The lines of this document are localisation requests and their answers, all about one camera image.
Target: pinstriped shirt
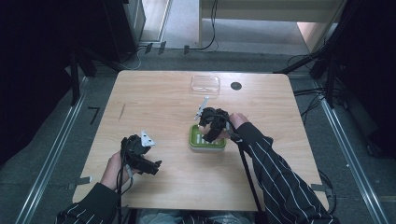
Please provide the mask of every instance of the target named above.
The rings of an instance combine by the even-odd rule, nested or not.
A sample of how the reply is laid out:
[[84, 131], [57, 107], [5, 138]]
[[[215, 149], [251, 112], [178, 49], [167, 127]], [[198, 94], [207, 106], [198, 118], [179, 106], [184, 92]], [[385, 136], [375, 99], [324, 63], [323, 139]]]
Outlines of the pinstriped shirt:
[[314, 191], [273, 151], [272, 138], [250, 122], [242, 124], [237, 132], [244, 140], [243, 149], [253, 159], [269, 223], [339, 223], [338, 218], [328, 214]]

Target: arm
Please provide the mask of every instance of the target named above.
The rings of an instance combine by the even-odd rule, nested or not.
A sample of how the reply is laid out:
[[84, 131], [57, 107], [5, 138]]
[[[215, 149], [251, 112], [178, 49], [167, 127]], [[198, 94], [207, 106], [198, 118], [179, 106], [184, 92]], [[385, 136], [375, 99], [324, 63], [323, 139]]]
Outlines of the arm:
[[273, 151], [272, 138], [264, 136], [241, 114], [232, 114], [230, 120], [253, 159], [269, 223], [339, 222], [327, 213], [314, 191]]
[[[110, 223], [117, 211], [120, 195], [117, 187], [117, 174], [121, 167], [120, 153], [114, 154], [107, 163], [100, 183], [97, 183], [88, 195], [79, 203], [73, 203], [56, 217], [55, 223]], [[124, 170], [125, 183], [129, 176]]]

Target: green container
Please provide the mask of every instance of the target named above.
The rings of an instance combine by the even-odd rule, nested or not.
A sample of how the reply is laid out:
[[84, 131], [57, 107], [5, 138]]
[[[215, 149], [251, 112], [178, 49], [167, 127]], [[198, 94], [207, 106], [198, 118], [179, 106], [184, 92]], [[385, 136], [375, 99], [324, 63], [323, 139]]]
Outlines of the green container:
[[204, 135], [198, 129], [198, 125], [193, 124], [190, 127], [189, 145], [193, 150], [201, 151], [222, 151], [225, 148], [226, 140], [219, 139], [212, 143], [206, 142], [203, 139]]

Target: person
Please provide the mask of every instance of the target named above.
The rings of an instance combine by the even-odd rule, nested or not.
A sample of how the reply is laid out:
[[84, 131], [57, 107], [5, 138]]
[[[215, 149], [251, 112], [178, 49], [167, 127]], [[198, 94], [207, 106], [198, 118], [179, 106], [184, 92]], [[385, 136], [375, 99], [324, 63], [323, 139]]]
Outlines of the person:
[[[265, 201], [267, 223], [339, 223], [326, 211], [314, 191], [297, 175], [287, 162], [272, 149], [274, 140], [263, 135], [241, 113], [233, 113], [230, 122], [243, 141], [243, 149], [251, 157], [253, 168]], [[120, 195], [114, 192], [117, 173], [120, 169], [120, 153], [112, 156], [100, 183], [80, 203], [72, 204], [58, 214], [55, 223], [109, 223], [116, 212]], [[159, 211], [141, 210], [138, 223], [193, 223], [195, 217], [184, 212], [171, 211], [161, 219], [156, 219]], [[225, 216], [208, 213], [213, 223], [244, 223], [250, 217], [238, 213], [226, 213]]]

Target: transparent lid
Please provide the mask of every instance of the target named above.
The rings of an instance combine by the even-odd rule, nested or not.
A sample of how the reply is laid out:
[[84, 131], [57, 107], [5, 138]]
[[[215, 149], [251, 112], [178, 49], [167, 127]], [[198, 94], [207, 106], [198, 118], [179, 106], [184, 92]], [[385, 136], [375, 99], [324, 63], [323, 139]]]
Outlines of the transparent lid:
[[205, 95], [219, 95], [220, 78], [213, 76], [194, 76], [191, 79], [191, 92]]

